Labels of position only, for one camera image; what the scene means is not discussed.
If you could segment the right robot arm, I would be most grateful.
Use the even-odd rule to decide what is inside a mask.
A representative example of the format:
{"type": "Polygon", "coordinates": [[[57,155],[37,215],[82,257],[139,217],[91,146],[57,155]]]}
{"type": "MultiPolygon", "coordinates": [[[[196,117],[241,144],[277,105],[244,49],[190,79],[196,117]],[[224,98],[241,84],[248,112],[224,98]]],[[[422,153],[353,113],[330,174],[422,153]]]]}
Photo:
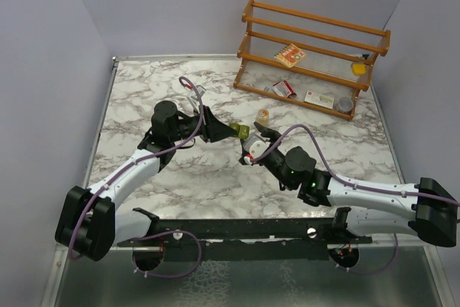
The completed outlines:
{"type": "Polygon", "coordinates": [[[286,153],[278,147],[286,137],[260,124],[241,141],[242,165],[258,164],[276,177],[280,189],[297,191],[314,207],[336,208],[331,237],[346,243],[354,236],[409,234],[437,247],[455,247],[459,202],[436,180],[385,184],[348,178],[330,167],[320,170],[302,147],[286,153]]]}

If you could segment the green pill organizer box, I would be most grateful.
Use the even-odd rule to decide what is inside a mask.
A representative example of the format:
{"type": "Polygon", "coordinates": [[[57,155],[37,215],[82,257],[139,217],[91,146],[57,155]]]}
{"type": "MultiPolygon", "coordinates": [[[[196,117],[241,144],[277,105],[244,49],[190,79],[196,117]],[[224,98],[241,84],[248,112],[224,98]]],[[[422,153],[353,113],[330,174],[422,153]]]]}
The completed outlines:
{"type": "Polygon", "coordinates": [[[230,123],[229,125],[234,131],[234,137],[246,140],[249,137],[250,127],[244,124],[230,123]]]}

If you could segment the clear pill bottle gold lid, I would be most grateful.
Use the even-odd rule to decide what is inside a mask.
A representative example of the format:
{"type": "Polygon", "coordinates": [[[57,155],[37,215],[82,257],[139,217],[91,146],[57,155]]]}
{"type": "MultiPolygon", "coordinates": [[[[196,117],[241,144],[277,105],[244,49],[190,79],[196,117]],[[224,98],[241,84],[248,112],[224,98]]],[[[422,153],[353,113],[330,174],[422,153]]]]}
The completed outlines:
{"type": "Polygon", "coordinates": [[[266,109],[260,109],[257,112],[255,121],[262,126],[267,126],[270,122],[270,114],[266,109]]]}

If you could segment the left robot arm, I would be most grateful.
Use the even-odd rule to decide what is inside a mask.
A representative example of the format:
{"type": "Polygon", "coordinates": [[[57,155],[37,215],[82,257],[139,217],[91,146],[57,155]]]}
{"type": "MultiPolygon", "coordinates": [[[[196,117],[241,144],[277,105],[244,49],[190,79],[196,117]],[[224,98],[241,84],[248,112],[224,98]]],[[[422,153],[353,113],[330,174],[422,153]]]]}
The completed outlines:
{"type": "Polygon", "coordinates": [[[71,188],[63,204],[55,240],[70,251],[99,261],[113,244],[135,237],[145,246],[154,244],[158,227],[135,211],[117,216],[116,211],[146,180],[161,172],[178,150],[178,142],[200,137],[218,142],[236,135],[204,106],[188,116],[172,101],[154,107],[151,127],[132,156],[103,180],[82,188],[71,188]]]}

